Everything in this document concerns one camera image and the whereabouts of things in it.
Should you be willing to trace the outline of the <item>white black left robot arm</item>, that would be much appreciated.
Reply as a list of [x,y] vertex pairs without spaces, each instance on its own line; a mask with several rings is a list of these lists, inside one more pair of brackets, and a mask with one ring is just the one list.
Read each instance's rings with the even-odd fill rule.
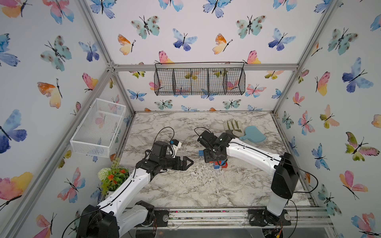
[[180,147],[176,141],[174,146],[162,141],[155,142],[151,149],[145,151],[145,157],[137,162],[129,178],[119,186],[108,198],[97,206],[88,205],[77,221],[78,238],[121,238],[136,226],[157,229],[155,207],[147,202],[139,201],[131,209],[128,205],[134,197],[153,178],[167,170],[186,171],[194,161],[176,155]]

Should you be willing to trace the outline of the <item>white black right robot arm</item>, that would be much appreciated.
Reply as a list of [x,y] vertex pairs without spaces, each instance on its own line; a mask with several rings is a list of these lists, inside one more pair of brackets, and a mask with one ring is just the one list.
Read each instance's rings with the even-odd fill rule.
[[279,218],[287,202],[293,197],[299,180],[295,158],[285,152],[282,155],[266,152],[251,146],[228,133],[215,136],[204,131],[197,141],[204,149],[206,162],[221,162],[233,157],[247,162],[272,177],[269,202],[265,214]]

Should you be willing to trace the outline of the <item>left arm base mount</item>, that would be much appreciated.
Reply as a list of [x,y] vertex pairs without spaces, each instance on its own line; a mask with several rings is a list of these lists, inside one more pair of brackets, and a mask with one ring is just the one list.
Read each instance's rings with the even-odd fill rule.
[[169,211],[164,209],[151,209],[148,211],[148,215],[145,221],[141,224],[135,225],[135,227],[167,227],[169,222]]

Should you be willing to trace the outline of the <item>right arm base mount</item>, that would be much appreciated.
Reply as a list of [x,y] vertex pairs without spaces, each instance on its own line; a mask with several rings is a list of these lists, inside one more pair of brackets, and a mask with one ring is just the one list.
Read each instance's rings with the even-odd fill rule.
[[248,220],[251,226],[265,227],[267,225],[274,226],[291,226],[291,217],[287,210],[283,210],[281,215],[276,216],[264,209],[249,209]]

